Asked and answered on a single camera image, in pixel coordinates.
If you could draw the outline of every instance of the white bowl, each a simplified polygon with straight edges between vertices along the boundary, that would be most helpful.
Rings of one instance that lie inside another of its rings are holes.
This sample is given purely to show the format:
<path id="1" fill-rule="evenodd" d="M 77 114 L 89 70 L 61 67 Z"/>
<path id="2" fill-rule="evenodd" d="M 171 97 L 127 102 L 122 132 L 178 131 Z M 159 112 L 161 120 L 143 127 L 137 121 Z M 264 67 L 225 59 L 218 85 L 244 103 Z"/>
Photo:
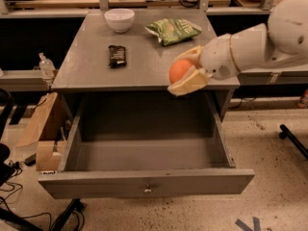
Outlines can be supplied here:
<path id="1" fill-rule="evenodd" d="M 104 14 L 107 24 L 117 33 L 125 33 L 133 24 L 135 13 L 129 9 L 112 9 Z"/>

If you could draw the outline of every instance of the cardboard box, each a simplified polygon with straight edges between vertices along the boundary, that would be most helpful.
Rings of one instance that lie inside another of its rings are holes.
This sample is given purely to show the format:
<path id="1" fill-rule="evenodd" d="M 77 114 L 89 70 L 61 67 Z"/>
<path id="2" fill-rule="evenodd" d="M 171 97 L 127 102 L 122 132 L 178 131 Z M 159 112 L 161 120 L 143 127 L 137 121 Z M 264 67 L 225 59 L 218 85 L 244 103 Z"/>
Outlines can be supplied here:
<path id="1" fill-rule="evenodd" d="M 66 115 L 60 96 L 56 92 L 41 98 L 35 111 L 19 138 L 17 147 L 37 143 L 37 170 L 57 170 L 66 141 L 59 141 L 61 127 Z"/>

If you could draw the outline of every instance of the gray tabletop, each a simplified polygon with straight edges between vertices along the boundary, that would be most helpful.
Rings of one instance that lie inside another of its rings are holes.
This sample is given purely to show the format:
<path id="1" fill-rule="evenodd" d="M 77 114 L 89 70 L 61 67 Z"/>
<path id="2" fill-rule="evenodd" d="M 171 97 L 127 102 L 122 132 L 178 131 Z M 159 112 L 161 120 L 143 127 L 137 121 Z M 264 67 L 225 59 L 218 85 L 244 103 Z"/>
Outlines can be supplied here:
<path id="1" fill-rule="evenodd" d="M 168 71 L 179 54 L 204 45 L 216 34 L 205 13 L 188 9 L 135 9 L 135 21 L 124 33 L 114 32 L 103 12 L 91 11 L 76 35 L 52 86 L 56 91 L 96 90 L 165 90 Z M 202 27 L 202 33 L 191 40 L 162 46 L 144 28 L 164 18 L 185 18 Z M 109 67 L 109 46 L 126 47 L 127 65 Z M 239 85 L 237 78 L 211 80 L 207 89 L 224 89 Z"/>

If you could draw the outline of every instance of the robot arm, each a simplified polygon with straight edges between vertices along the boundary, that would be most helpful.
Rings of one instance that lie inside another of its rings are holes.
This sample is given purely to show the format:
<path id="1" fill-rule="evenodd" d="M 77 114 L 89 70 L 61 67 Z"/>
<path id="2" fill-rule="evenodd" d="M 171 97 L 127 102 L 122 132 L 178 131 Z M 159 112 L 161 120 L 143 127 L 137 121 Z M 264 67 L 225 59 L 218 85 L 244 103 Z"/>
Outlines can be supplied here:
<path id="1" fill-rule="evenodd" d="M 284 0 L 265 24 L 212 39 L 183 53 L 175 61 L 193 62 L 183 78 L 168 90 L 181 95 L 206 87 L 250 68 L 283 68 L 308 64 L 308 0 Z"/>

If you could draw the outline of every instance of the clear bottle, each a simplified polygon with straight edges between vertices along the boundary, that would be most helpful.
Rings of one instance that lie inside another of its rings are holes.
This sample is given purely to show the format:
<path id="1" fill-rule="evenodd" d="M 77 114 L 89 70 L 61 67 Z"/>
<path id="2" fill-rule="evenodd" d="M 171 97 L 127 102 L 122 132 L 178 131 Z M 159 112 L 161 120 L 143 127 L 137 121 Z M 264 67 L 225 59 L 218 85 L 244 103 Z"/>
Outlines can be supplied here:
<path id="1" fill-rule="evenodd" d="M 46 58 L 43 53 L 39 53 L 38 55 L 40 57 L 39 68 L 43 76 L 47 78 L 54 78 L 54 70 L 56 70 L 56 67 L 54 66 L 52 61 Z"/>

